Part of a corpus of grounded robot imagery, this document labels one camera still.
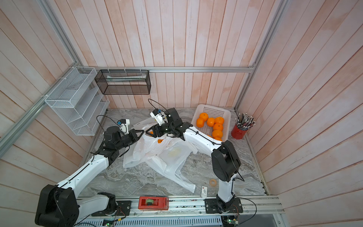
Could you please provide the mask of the white printed plastic bag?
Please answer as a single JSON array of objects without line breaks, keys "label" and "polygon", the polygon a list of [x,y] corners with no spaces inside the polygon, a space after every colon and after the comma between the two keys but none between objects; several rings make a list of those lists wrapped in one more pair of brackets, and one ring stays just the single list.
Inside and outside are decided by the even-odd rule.
[{"label": "white printed plastic bag", "polygon": [[[146,120],[135,124],[133,129],[146,131],[155,124],[157,124],[155,120],[147,118]],[[160,155],[164,150],[181,141],[182,140],[180,138],[173,138],[167,135],[153,138],[144,133],[139,141],[131,145],[130,150],[123,156],[123,167],[135,167],[156,157],[157,155]]]}]

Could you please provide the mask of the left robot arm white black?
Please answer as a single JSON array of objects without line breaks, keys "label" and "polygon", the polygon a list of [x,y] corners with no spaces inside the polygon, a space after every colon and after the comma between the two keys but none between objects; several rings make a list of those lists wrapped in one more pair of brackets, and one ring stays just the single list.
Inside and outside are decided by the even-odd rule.
[{"label": "left robot arm white black", "polygon": [[99,211],[107,216],[116,214],[114,194],[101,192],[88,199],[77,198],[100,172],[122,156],[121,149],[129,149],[143,134],[143,130],[124,133],[118,126],[109,127],[99,149],[87,163],[58,184],[49,184],[41,190],[35,223],[43,227],[73,227],[79,218]]}]

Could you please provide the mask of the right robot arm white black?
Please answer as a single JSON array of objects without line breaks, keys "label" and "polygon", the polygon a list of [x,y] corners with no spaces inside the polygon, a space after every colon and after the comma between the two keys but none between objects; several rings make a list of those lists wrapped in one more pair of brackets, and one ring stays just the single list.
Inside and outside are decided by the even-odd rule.
[{"label": "right robot arm white black", "polygon": [[150,115],[157,124],[146,131],[147,135],[157,138],[172,134],[174,137],[191,143],[211,157],[213,172],[219,182],[216,198],[205,199],[206,213],[243,212],[240,198],[236,197],[233,192],[233,183],[239,176],[241,162],[232,142],[215,140],[202,133],[191,123],[183,122],[175,108],[164,112],[154,109]]}]

